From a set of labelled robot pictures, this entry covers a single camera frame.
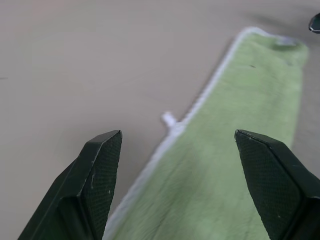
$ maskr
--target black object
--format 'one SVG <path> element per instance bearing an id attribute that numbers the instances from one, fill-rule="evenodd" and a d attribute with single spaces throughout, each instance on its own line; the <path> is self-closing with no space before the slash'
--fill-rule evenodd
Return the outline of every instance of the black object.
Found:
<path id="1" fill-rule="evenodd" d="M 114 196 L 119 130 L 88 141 L 53 182 L 18 240 L 101 240 Z"/>
<path id="2" fill-rule="evenodd" d="M 320 239 L 320 180 L 282 142 L 237 130 L 249 192 L 271 240 Z"/>
<path id="3" fill-rule="evenodd" d="M 315 34 L 320 34 L 320 13 L 311 19 L 309 23 L 309 30 Z"/>

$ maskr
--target white trim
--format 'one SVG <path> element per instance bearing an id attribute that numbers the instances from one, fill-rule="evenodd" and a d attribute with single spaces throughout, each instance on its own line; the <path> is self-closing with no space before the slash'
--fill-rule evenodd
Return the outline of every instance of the white trim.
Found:
<path id="1" fill-rule="evenodd" d="M 196 100 L 195 104 L 191 108 L 191 110 L 186 114 L 185 118 L 181 122 L 177 122 L 173 125 L 174 117 L 171 114 L 165 113 L 162 118 L 167 123 L 169 127 L 168 135 L 165 137 L 163 142 L 157 147 L 154 154 L 150 158 L 149 162 L 138 176 L 138 178 L 133 183 L 132 187 L 129 189 L 127 194 L 122 199 L 121 203 L 118 205 L 114 213 L 108 219 L 105 231 L 102 240 L 111 240 L 115 233 L 119 228 L 119 224 L 121 224 L 122 219 L 127 215 L 128 210 L 130 209 L 131 205 L 137 200 L 140 195 L 141 190 L 145 186 L 146 182 L 154 172 L 157 167 L 159 160 L 163 157 L 163 155 L 167 152 L 167 150 L 176 142 L 178 137 L 184 132 L 186 126 L 191 121 L 191 119 L 195 116 L 198 112 L 200 107 L 204 104 L 208 96 L 211 94 L 212 90 L 215 88 L 219 78 L 224 73 L 226 67 L 228 66 L 229 62 L 232 60 L 236 50 L 238 49 L 239 45 L 250 34 L 259 34 L 265 37 L 277 37 L 279 38 L 279 44 L 285 45 L 286 41 L 284 40 L 286 37 L 272 35 L 269 34 L 258 27 L 247 27 L 245 28 L 235 39 L 231 48 L 227 52 L 226 56 L 224 57 L 221 65 L 211 77 L 208 85 L 205 87 L 204 91 L 201 93 L 200 97 Z M 292 39 L 287 41 L 289 45 L 292 44 Z"/>

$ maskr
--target green towel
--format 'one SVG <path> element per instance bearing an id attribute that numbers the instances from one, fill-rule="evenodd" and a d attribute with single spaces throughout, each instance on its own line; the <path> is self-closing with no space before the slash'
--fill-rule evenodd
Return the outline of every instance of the green towel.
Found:
<path id="1" fill-rule="evenodd" d="M 291 145 L 307 47 L 259 28 L 239 34 L 182 122 L 107 222 L 104 240 L 267 240 L 249 194 L 236 129 Z"/>

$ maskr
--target gray floor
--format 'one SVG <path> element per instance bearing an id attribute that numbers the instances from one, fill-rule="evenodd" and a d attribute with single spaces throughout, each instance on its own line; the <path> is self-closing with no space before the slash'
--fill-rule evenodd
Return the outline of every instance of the gray floor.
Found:
<path id="1" fill-rule="evenodd" d="M 317 0 L 0 2 L 0 233 L 17 239 L 84 143 L 123 131 L 112 209 L 248 26 L 310 47 L 294 153 L 320 177 Z"/>

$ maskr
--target green cloth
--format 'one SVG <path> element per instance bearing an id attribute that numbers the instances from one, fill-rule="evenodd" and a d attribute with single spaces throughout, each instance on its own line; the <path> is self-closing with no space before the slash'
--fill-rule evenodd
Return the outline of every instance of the green cloth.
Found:
<path id="1" fill-rule="evenodd" d="M 160 159 L 113 240 L 267 240 L 236 129 L 291 145 L 307 47 L 247 32 L 218 83 Z"/>

